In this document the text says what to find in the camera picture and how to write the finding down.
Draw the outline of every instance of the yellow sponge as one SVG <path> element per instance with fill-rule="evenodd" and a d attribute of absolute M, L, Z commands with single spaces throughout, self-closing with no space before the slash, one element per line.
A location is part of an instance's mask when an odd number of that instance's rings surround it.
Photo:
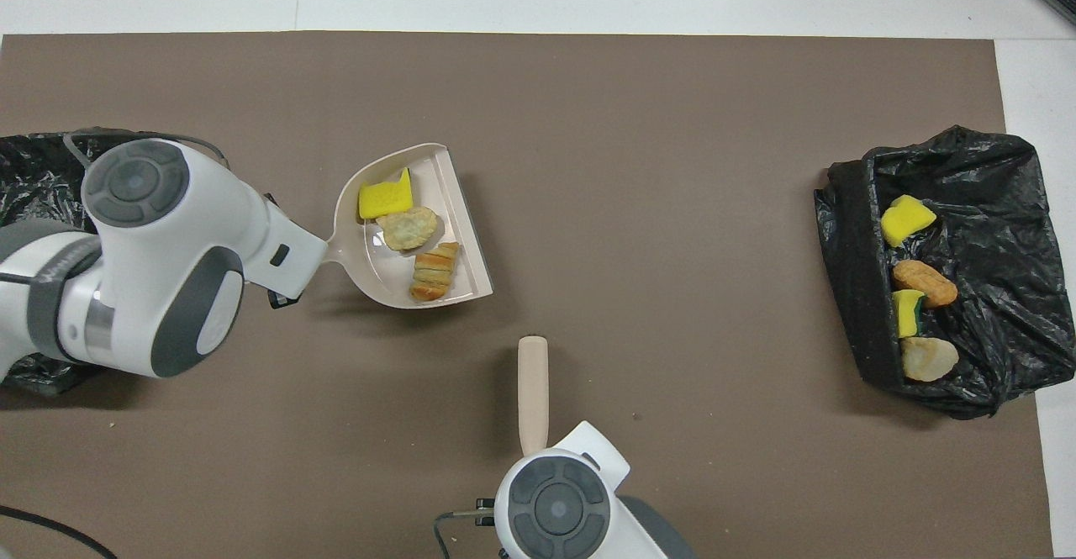
<path fill-rule="evenodd" d="M 396 183 L 377 183 L 358 187 L 358 218 L 384 217 L 394 212 L 407 212 L 414 206 L 411 196 L 411 171 L 405 168 Z"/>
<path fill-rule="evenodd" d="M 881 234 L 887 244 L 896 248 L 909 234 L 930 227 L 935 218 L 938 215 L 931 212 L 930 207 L 923 206 L 922 202 L 910 195 L 903 195 L 894 199 L 881 215 Z"/>
<path fill-rule="evenodd" d="M 926 295 L 918 290 L 897 290 L 893 293 L 893 311 L 896 311 L 896 336 L 919 336 L 922 333 L 919 315 Z"/>

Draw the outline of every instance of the trash bag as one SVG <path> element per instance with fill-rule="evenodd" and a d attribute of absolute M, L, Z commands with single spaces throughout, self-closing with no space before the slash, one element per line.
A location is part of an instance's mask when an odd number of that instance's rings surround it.
<path fill-rule="evenodd" d="M 23 218 L 54 218 L 97 233 L 82 206 L 85 168 L 65 144 L 65 134 L 0 138 L 0 226 L 10 226 Z M 70 133 L 69 141 L 93 161 L 108 149 L 138 138 L 129 130 L 88 129 Z M 70 364 L 34 353 L 15 363 L 3 379 L 3 386 L 23 387 L 52 397 L 100 370 L 95 364 Z"/>
<path fill-rule="evenodd" d="M 834 163 L 829 181 L 815 191 L 819 241 L 866 383 L 965 420 L 1073 378 L 1072 307 L 1032 145 L 953 126 L 921 144 Z M 937 219 L 891 248 L 879 219 L 901 195 Z M 904 259 L 925 261 L 959 290 L 952 305 L 922 311 L 922 336 L 952 342 L 960 355 L 934 383 L 904 377 L 890 281 Z"/>

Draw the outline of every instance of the brown table surface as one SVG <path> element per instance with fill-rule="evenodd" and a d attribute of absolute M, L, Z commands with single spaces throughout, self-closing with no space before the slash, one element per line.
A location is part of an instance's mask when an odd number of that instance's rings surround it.
<path fill-rule="evenodd" d="M 175 379 L 0 391 L 0 503 L 124 558 L 434 558 L 434 516 L 519 457 L 515 341 L 544 333 L 551 441 L 598 426 L 700 557 L 1047 556 L 1033 399 L 957 422 L 861 383 L 819 254 L 823 168 L 952 124 L 1004 129 L 990 42 L 8 35 L 0 133 L 202 137 L 323 238 L 354 171 L 445 143 L 496 290 L 390 311 L 328 264 L 284 311 L 249 288 Z"/>

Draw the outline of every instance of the white dustpan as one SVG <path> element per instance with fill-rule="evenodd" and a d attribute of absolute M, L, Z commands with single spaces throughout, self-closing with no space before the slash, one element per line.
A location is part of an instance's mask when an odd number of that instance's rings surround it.
<path fill-rule="evenodd" d="M 443 233 L 439 229 L 429 244 L 407 254 L 388 248 L 381 227 L 373 221 L 356 221 L 355 214 L 362 185 L 396 180 L 404 168 L 411 171 L 414 205 L 433 210 L 444 226 Z M 411 299 L 408 288 L 414 272 L 414 254 L 445 241 L 459 242 L 452 287 L 436 301 L 424 303 Z M 366 296 L 398 310 L 427 310 L 493 293 L 493 283 L 482 259 L 482 249 L 464 202 L 452 157 L 444 145 L 437 143 L 423 143 L 384 156 L 348 181 L 337 200 L 332 238 L 328 241 L 325 261 L 342 264 L 355 286 Z"/>

